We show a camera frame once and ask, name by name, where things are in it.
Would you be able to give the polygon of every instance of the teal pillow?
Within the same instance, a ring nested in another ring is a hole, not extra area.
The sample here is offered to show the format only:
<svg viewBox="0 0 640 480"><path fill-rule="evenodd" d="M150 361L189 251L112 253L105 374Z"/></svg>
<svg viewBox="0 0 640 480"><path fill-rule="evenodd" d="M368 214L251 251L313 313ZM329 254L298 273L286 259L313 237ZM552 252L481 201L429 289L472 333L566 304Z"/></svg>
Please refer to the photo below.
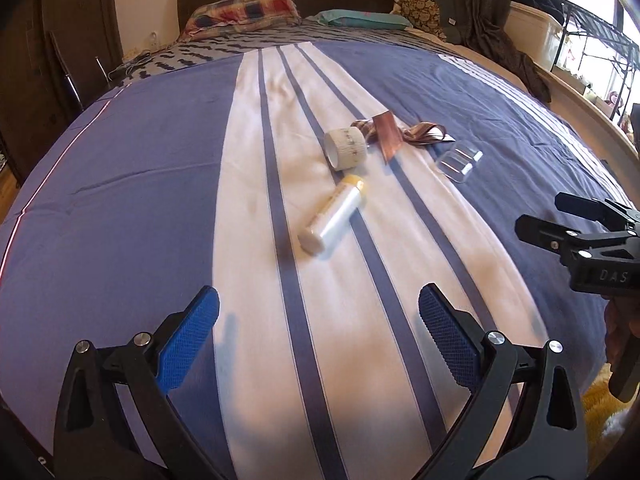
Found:
<svg viewBox="0 0 640 480"><path fill-rule="evenodd" d="M383 12L361 12L359 10L323 10L310 18L320 25L332 27L392 28L402 30L411 27L411 22L398 14Z"/></svg>

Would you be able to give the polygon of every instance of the pillow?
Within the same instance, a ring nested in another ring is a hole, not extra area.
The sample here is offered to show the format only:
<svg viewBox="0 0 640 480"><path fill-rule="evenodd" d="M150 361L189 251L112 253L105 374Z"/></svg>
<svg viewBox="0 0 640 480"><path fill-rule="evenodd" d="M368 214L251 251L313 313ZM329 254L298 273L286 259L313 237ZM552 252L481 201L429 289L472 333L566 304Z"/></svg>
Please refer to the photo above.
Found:
<svg viewBox="0 0 640 480"><path fill-rule="evenodd" d="M460 43L454 0L394 0L400 13L415 28L434 34L442 41Z"/></svg>
<svg viewBox="0 0 640 480"><path fill-rule="evenodd" d="M301 22L293 0L222 0L197 9L178 41L204 40Z"/></svg>
<svg viewBox="0 0 640 480"><path fill-rule="evenodd" d="M310 19L321 25L332 27L392 28L404 30L411 22L402 16L382 12L360 12L359 10L323 10Z"/></svg>

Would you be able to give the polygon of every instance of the blue bedsheet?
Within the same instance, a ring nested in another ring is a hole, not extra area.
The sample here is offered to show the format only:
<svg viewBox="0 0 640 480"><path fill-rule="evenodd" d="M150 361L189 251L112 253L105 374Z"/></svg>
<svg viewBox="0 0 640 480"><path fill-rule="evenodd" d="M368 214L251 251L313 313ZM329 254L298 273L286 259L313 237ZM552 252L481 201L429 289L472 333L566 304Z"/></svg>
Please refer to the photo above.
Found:
<svg viewBox="0 0 640 480"><path fill-rule="evenodd" d="M447 146L403 146L388 168L373 148L366 206L311 258L296 234L340 178L322 132L387 108L484 158L455 186L433 169ZM514 342L560 340L583 387L604 362L604 301L513 232L524 213L592 231L555 210L560 191L627 200L570 128L457 57L318 41L116 89L0 228L0 391L51 449L74 344L123 344L213 285L220 320L171 396L229 478L411 478L467 395L420 322L421 285Z"/></svg>

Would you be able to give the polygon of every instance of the translucent bottle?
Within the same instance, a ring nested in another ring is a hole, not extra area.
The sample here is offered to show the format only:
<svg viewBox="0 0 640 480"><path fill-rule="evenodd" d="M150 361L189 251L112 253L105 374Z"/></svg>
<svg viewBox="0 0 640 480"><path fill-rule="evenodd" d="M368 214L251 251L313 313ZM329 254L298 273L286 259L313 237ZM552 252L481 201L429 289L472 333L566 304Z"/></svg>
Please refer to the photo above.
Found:
<svg viewBox="0 0 640 480"><path fill-rule="evenodd" d="M364 181L359 176L345 176L331 198L298 235L302 248L307 253L320 254L332 247L362 202L363 193Z"/></svg>

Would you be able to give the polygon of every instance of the metal screw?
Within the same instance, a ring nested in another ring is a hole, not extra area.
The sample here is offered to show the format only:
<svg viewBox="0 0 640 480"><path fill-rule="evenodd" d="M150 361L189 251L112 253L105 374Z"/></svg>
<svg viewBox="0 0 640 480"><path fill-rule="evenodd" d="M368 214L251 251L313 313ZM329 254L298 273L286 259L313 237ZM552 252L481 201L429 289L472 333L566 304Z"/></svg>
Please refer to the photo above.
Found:
<svg viewBox="0 0 640 480"><path fill-rule="evenodd" d="M504 336L500 332L489 332L487 334L487 338L494 345L501 345L502 343L504 343Z"/></svg>
<svg viewBox="0 0 640 480"><path fill-rule="evenodd" d="M559 354L562 351L562 343L559 341L549 341L549 350Z"/></svg>
<svg viewBox="0 0 640 480"><path fill-rule="evenodd" d="M83 339L78 344L76 344L76 352L79 354L84 354L89 349L89 342L86 339Z"/></svg>
<svg viewBox="0 0 640 480"><path fill-rule="evenodd" d="M133 338L133 343L136 346L146 346L149 344L149 341L151 341L151 334L147 332L140 332Z"/></svg>

